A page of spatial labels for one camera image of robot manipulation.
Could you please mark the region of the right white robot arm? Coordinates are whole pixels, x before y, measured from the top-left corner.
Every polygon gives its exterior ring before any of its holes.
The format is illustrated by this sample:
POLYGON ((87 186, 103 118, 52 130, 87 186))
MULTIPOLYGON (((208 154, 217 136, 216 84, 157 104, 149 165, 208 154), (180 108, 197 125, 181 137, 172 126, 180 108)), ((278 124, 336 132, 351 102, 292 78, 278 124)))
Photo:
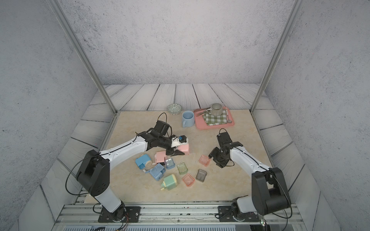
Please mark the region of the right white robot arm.
POLYGON ((232 214, 236 220, 243 220, 248 213, 264 216, 291 208, 292 203, 282 171, 257 160, 240 142, 216 147, 208 158, 213 159, 221 168, 233 161, 251 177, 251 195, 238 197, 232 202, 232 214))

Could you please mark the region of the green yellow pencil sharpener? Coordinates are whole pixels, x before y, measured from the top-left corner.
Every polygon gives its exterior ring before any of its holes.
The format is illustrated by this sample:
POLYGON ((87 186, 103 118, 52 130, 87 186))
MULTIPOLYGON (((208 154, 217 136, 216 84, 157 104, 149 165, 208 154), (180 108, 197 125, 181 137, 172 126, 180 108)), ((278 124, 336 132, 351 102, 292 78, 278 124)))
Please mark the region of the green yellow pencil sharpener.
POLYGON ((171 174, 170 176, 167 176, 163 179, 163 182, 161 184, 161 190, 172 190, 178 186, 178 181, 176 179, 176 176, 174 174, 171 174))

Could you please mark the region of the pink transparent tray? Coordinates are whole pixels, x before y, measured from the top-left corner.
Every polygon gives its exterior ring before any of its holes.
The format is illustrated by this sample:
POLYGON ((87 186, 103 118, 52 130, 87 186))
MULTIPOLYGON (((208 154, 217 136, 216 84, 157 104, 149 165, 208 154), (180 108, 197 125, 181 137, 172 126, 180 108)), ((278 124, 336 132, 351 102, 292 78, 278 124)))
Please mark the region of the pink transparent tray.
POLYGON ((207 167, 209 164, 210 164, 210 159, 208 156, 205 156, 205 155, 202 155, 200 158, 199 158, 199 163, 204 165, 205 167, 207 167))

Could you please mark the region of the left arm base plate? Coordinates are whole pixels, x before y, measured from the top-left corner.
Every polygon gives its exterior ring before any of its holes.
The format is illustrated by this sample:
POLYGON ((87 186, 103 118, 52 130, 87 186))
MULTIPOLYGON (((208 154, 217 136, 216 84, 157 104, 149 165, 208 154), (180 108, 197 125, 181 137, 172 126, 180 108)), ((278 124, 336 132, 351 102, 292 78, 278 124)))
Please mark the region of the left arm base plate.
POLYGON ((125 206, 119 207, 115 212, 111 213, 105 207, 102 207, 98 223, 138 223, 141 207, 125 206))

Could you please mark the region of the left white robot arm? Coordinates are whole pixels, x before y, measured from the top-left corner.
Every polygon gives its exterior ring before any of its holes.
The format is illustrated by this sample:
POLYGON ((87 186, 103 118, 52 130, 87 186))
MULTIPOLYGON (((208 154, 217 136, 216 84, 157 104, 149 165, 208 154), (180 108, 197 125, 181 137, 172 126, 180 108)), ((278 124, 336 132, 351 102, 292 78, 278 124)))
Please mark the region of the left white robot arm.
POLYGON ((188 138, 185 135, 164 137, 157 132, 152 134, 144 131, 114 148, 101 152, 89 151, 77 171, 76 180, 107 212, 119 216, 124 213, 125 205, 110 187, 112 169, 134 155, 154 147, 165 149, 169 155, 183 155, 184 153, 178 148, 185 144, 188 144, 188 138))

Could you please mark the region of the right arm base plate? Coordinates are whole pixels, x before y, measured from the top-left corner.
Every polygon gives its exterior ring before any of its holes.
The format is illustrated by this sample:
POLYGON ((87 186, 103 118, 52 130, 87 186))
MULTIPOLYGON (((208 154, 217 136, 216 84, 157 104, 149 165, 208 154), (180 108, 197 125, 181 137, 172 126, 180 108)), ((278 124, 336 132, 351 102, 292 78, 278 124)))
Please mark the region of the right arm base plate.
POLYGON ((241 212, 234 206, 219 206, 215 218, 220 222, 259 222, 255 212, 241 212))

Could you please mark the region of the green transparent tray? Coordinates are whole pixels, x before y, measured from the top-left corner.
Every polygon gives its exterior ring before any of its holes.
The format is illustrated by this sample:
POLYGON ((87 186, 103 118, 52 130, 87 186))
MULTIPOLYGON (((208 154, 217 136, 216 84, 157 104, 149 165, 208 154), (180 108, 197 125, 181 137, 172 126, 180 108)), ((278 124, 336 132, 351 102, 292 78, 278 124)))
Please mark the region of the green transparent tray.
POLYGON ((177 169, 180 175, 185 175, 188 173, 188 168, 184 162, 178 164, 177 169))

